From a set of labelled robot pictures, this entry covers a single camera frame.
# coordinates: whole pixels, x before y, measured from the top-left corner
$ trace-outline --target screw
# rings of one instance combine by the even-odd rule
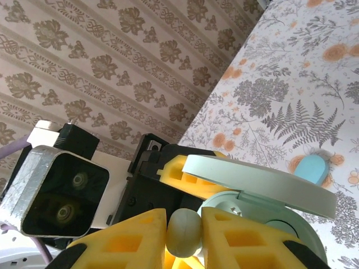
[[[241,215],[241,212],[240,212],[240,211],[237,211],[235,207],[232,207],[232,208],[230,208],[230,209],[231,209],[231,211],[232,211],[233,213],[237,214],[238,216]]]
[[[134,206],[135,204],[136,204],[136,197],[132,196],[130,199],[128,199],[127,201],[128,206]]]

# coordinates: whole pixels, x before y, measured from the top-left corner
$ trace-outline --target patterned wall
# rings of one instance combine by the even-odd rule
[[[143,133],[177,142],[261,13],[255,0],[1,0],[0,144],[40,119],[77,120],[127,159]],[[2,184],[18,156],[0,160]]]

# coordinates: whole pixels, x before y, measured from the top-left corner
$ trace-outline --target yellow robot part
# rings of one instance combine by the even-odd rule
[[[214,207],[202,208],[206,269],[306,269],[283,244],[295,236]]]
[[[161,269],[165,209],[154,209],[74,241],[87,248],[71,269]]]
[[[214,153],[217,157],[225,157],[220,152]],[[166,163],[163,170],[157,171],[157,174],[161,176],[160,181],[204,200],[218,192],[230,191],[228,188],[183,173],[182,168],[186,160],[187,156],[177,155]]]
[[[164,254],[164,269],[205,269],[197,257],[177,258],[167,249]]]

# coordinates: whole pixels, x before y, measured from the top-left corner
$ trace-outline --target white ball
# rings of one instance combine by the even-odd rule
[[[201,217],[196,211],[181,208],[169,219],[166,235],[168,252],[178,258],[188,258],[200,246],[202,233]]]

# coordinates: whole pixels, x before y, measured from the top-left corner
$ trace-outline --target floral fabric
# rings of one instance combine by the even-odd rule
[[[337,218],[300,214],[332,269],[359,268],[358,33],[357,1],[273,0],[180,142],[288,173],[321,155]]]
[[[177,143],[263,9],[256,0],[1,0],[0,147],[69,120],[132,159]],[[19,153],[0,160],[0,192]]]

